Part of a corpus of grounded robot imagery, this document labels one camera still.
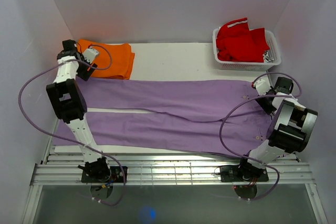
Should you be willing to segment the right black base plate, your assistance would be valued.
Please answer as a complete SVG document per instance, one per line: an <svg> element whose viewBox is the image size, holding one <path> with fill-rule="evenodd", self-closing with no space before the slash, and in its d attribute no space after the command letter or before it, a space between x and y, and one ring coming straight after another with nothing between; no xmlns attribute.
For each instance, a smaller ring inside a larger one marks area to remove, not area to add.
<svg viewBox="0 0 336 224"><path fill-rule="evenodd" d="M268 182L269 177L265 169L246 168L241 165L225 165L220 167L222 182Z"/></svg>

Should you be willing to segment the folded orange trousers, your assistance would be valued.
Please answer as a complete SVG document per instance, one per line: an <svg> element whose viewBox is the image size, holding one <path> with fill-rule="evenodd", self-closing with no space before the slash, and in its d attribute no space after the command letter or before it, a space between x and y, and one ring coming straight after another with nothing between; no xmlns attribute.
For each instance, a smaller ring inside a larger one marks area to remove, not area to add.
<svg viewBox="0 0 336 224"><path fill-rule="evenodd" d="M91 45L99 51L98 57L93 61L98 68L106 68L110 63L109 54L112 56L112 65L107 70L95 70L91 75L94 78L110 78L129 80L131 77L135 53L132 52L130 44L108 45L85 39L80 39L79 44L82 50Z"/></svg>

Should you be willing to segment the purple trousers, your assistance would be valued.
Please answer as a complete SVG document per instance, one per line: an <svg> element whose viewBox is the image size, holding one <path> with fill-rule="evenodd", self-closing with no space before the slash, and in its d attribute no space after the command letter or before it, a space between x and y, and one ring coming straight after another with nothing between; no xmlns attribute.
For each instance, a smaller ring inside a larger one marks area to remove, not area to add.
<svg viewBox="0 0 336 224"><path fill-rule="evenodd" d="M93 78L78 86L98 145L246 154L271 124L247 81Z"/></svg>

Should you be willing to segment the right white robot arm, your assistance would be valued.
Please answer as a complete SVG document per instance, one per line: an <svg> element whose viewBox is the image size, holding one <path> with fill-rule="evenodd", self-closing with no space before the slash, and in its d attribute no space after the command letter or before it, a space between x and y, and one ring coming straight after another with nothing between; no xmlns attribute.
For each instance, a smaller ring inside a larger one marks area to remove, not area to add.
<svg viewBox="0 0 336 224"><path fill-rule="evenodd" d="M318 113L306 108L292 95L293 80L279 77L274 87L265 92L273 97L260 98L257 103L273 120L266 139L248 152L237 167L242 180L257 179L266 174L266 165L281 155L302 152L308 145Z"/></svg>

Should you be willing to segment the aluminium rail frame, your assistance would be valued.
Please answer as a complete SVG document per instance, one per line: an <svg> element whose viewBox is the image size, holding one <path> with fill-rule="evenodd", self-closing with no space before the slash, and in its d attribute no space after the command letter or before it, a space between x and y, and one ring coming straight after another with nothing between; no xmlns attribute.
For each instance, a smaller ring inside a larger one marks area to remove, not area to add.
<svg viewBox="0 0 336 224"><path fill-rule="evenodd" d="M219 167L236 165L239 160L213 154L169 151L129 146L103 145L101 150L128 168L127 184L157 185L219 185ZM49 144L45 159L35 166L32 185L80 185L83 155L77 146ZM270 163L267 169L272 185L280 175L280 184L313 184L315 179L308 163L295 154Z"/></svg>

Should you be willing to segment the red trousers in basket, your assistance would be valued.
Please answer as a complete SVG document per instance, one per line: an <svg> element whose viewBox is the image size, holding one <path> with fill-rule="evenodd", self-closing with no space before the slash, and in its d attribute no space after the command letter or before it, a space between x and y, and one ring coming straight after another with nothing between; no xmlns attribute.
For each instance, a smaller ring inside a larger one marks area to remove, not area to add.
<svg viewBox="0 0 336 224"><path fill-rule="evenodd" d="M265 29L249 29L246 17L224 24L215 42L220 61L262 63L270 50Z"/></svg>

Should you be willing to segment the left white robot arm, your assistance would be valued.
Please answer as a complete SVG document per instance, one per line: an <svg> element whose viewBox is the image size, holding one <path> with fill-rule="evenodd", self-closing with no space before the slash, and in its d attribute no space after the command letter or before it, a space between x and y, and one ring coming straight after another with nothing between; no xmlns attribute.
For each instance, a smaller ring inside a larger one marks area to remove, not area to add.
<svg viewBox="0 0 336 224"><path fill-rule="evenodd" d="M46 86L53 110L73 133L83 155L84 165L78 166L94 181L105 182L111 177L111 168L102 154L93 151L98 146L89 129L86 114L87 104L76 78L87 81L98 67L93 61L99 52L87 48L80 52L74 40L64 40L63 50L57 55L60 67L53 83Z"/></svg>

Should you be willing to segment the white plastic basket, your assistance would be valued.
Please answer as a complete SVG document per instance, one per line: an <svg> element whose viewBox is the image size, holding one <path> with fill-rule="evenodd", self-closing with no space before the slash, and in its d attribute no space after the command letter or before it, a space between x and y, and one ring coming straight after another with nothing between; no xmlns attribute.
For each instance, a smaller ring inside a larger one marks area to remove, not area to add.
<svg viewBox="0 0 336 224"><path fill-rule="evenodd" d="M216 38L220 27L215 28L212 32L213 54L214 59L221 70L242 70L242 71L267 71L272 67L281 64L281 53L274 34L265 30L265 39L270 50L268 56L271 62L236 62L236 61L221 61L218 59L218 49Z"/></svg>

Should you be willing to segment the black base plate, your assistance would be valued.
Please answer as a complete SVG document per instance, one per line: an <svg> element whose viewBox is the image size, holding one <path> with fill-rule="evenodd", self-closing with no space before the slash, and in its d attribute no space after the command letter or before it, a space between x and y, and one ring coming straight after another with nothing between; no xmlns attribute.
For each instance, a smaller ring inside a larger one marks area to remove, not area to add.
<svg viewBox="0 0 336 224"><path fill-rule="evenodd" d="M110 166L110 177L104 179L93 178L87 175L85 172L82 172L80 181L82 183L123 183L124 179L127 180L128 167L123 166L122 168L124 173L119 166Z"/></svg>
<svg viewBox="0 0 336 224"><path fill-rule="evenodd" d="M241 165L225 165L220 167L222 182L268 182L269 177L265 169L246 168Z"/></svg>

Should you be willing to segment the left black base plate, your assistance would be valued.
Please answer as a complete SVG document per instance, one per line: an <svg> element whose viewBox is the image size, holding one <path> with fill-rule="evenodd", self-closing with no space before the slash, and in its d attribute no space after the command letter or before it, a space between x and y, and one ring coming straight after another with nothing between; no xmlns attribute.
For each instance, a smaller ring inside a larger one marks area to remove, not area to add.
<svg viewBox="0 0 336 224"><path fill-rule="evenodd" d="M124 173L119 166L110 166L110 177L104 179L93 178L87 175L85 172L82 172L80 181L82 183L123 183L124 179L127 180L128 167L123 166L122 168Z"/></svg>

